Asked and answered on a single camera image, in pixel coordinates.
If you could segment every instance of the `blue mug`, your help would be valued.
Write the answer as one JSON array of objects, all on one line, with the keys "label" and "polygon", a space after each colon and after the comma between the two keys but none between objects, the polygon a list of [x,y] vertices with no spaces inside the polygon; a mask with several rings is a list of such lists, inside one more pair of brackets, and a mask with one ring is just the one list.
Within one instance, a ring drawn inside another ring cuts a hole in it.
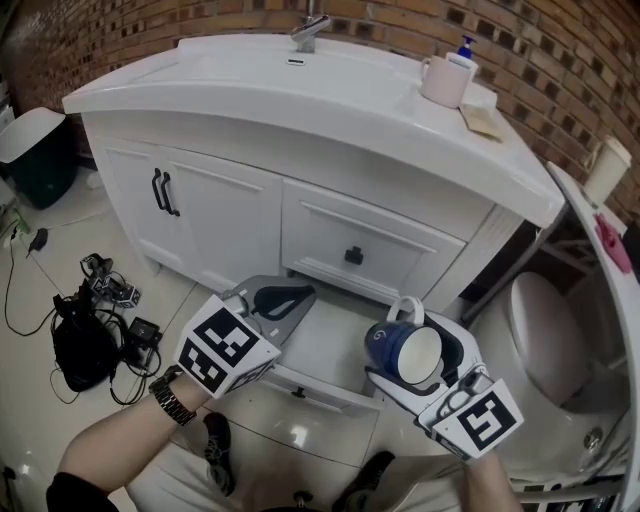
[{"label": "blue mug", "polygon": [[[412,321],[396,320],[400,306],[410,302]],[[435,371],[442,356],[442,341],[435,329],[424,325],[424,307],[415,297],[401,297],[391,306],[386,322],[367,332],[369,358],[382,371],[407,384],[419,384]]]}]

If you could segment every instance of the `person's arm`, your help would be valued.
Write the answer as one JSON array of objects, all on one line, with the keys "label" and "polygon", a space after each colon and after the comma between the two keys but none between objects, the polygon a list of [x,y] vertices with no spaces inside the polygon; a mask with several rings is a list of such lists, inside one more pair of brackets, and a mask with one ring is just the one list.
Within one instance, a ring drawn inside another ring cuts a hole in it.
[{"label": "person's arm", "polygon": [[494,451],[465,466],[465,512],[522,512]]},{"label": "person's arm", "polygon": [[[185,374],[169,386],[190,411],[211,398]],[[149,395],[78,434],[69,444],[58,471],[77,476],[109,494],[138,476],[177,428],[156,398]]]}]

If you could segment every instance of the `black watch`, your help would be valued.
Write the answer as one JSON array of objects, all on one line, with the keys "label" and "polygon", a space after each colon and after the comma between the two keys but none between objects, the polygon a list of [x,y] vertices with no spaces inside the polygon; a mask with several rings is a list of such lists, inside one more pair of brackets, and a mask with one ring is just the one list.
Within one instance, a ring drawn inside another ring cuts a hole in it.
[{"label": "black watch", "polygon": [[195,412],[191,412],[182,405],[171,391],[169,384],[173,382],[183,372],[178,365],[167,368],[164,375],[149,386],[149,392],[153,393],[160,407],[164,409],[172,420],[178,425],[186,427],[197,416]]}]

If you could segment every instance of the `chrome faucet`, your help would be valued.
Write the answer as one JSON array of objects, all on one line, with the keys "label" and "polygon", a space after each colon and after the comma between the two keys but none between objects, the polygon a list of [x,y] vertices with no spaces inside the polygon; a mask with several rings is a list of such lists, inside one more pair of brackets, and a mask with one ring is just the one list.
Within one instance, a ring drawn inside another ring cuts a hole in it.
[{"label": "chrome faucet", "polygon": [[303,25],[291,31],[291,39],[298,43],[300,53],[314,53],[316,34],[331,23],[331,18],[327,15],[314,17],[313,4],[314,0],[307,0],[307,15]]}]

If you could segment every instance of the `black shoe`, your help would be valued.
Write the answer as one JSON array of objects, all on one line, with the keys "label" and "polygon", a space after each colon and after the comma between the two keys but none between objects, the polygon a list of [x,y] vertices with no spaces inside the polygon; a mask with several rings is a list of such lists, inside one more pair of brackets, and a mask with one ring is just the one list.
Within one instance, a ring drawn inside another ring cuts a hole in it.
[{"label": "black shoe", "polygon": [[229,450],[231,449],[231,430],[229,422],[222,414],[212,412],[202,420],[209,432],[209,440],[204,450],[204,458],[209,463],[211,476],[225,496],[229,496],[236,484],[231,473]]},{"label": "black shoe", "polygon": [[359,491],[375,491],[380,484],[380,478],[382,474],[391,464],[391,461],[396,456],[391,452],[376,453],[369,461],[362,467],[360,472],[356,475],[353,482],[351,482],[347,488],[343,491],[340,497],[336,500],[331,507],[331,512],[343,512],[347,506],[349,497]]}]

